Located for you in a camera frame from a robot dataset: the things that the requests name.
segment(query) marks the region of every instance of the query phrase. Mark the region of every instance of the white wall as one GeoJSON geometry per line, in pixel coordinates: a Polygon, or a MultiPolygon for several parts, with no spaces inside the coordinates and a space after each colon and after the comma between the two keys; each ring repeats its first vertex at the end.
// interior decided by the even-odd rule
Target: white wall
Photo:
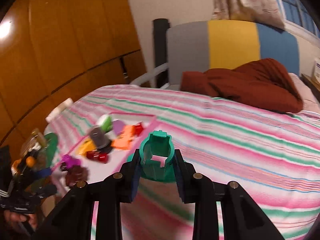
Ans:
{"type": "Polygon", "coordinates": [[[154,68],[152,21],[167,18],[172,26],[210,20],[213,0],[129,0],[147,70],[154,68]]]}
{"type": "Polygon", "coordinates": [[[300,56],[300,74],[312,76],[315,65],[315,58],[320,57],[320,48],[306,39],[292,34],[297,38],[300,56]]]}

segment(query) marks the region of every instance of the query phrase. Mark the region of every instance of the black bed post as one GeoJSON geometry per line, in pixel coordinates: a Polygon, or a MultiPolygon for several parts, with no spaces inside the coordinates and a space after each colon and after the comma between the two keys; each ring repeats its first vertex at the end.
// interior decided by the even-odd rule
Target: black bed post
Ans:
{"type": "MultiPolygon", "coordinates": [[[[153,45],[155,53],[155,67],[167,62],[167,29],[170,28],[168,19],[153,20],[153,45]]],[[[159,88],[169,81],[168,70],[156,77],[156,87],[159,88]]]]}

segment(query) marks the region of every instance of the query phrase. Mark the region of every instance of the gray stripe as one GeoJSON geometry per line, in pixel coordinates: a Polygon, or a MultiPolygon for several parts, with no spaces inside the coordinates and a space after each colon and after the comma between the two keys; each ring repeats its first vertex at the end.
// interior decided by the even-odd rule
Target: gray stripe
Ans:
{"type": "Polygon", "coordinates": [[[204,72],[209,69],[207,21],[168,29],[167,42],[170,85],[180,84],[183,71],[204,72]]]}

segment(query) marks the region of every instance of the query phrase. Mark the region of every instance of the pink striped blanket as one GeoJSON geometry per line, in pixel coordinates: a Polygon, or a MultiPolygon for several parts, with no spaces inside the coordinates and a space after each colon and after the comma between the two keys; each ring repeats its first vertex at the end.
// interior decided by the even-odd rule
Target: pink striped blanket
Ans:
{"type": "MultiPolygon", "coordinates": [[[[106,86],[75,102],[48,125],[45,132],[59,136],[53,165],[101,115],[114,111],[156,115],[153,128],[172,135],[175,148],[197,172],[220,183],[238,181],[285,239],[303,239],[316,220],[320,212],[319,115],[277,114],[181,91],[106,86]]],[[[125,160],[112,161],[120,167],[125,160]]],[[[223,239],[219,205],[218,214],[223,239]]],[[[194,205],[181,202],[174,183],[141,179],[134,203],[122,204],[121,216],[124,239],[192,238],[194,205]]],[[[95,223],[93,219],[92,239],[95,223]]]]}

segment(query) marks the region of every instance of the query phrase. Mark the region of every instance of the wooden cabinet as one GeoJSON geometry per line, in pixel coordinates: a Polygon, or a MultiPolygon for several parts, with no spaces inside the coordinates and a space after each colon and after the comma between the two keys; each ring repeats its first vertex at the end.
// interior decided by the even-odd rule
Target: wooden cabinet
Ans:
{"type": "Polygon", "coordinates": [[[30,35],[48,92],[84,72],[67,0],[29,0],[30,35]]]}
{"type": "Polygon", "coordinates": [[[28,0],[16,0],[2,22],[10,22],[9,34],[0,42],[0,93],[17,122],[46,96],[30,43],[28,0]]]}
{"type": "Polygon", "coordinates": [[[120,60],[114,59],[106,62],[88,72],[90,83],[94,89],[107,85],[124,84],[124,75],[121,69],[120,60]]]}
{"type": "Polygon", "coordinates": [[[124,67],[127,70],[130,81],[136,79],[137,77],[147,72],[141,51],[137,51],[127,56],[124,56],[123,60],[124,67]]]}
{"type": "Polygon", "coordinates": [[[13,122],[11,121],[7,110],[4,107],[2,100],[0,100],[0,141],[13,127],[13,122]]]}
{"type": "Polygon", "coordinates": [[[68,0],[68,5],[85,68],[115,57],[102,0],[68,0]]]}
{"type": "Polygon", "coordinates": [[[38,106],[31,110],[21,122],[17,125],[17,129],[24,138],[28,138],[35,128],[39,128],[43,132],[48,125],[45,118],[55,108],[51,98],[41,101],[38,106]]]}
{"type": "Polygon", "coordinates": [[[24,142],[25,139],[17,129],[13,129],[9,136],[5,139],[2,146],[9,145],[12,162],[20,158],[20,151],[24,142]]]}
{"type": "Polygon", "coordinates": [[[12,159],[30,132],[67,98],[146,72],[128,0],[16,0],[2,23],[0,140],[12,159]]]}
{"type": "Polygon", "coordinates": [[[116,55],[140,49],[128,0],[102,0],[116,55]]]}

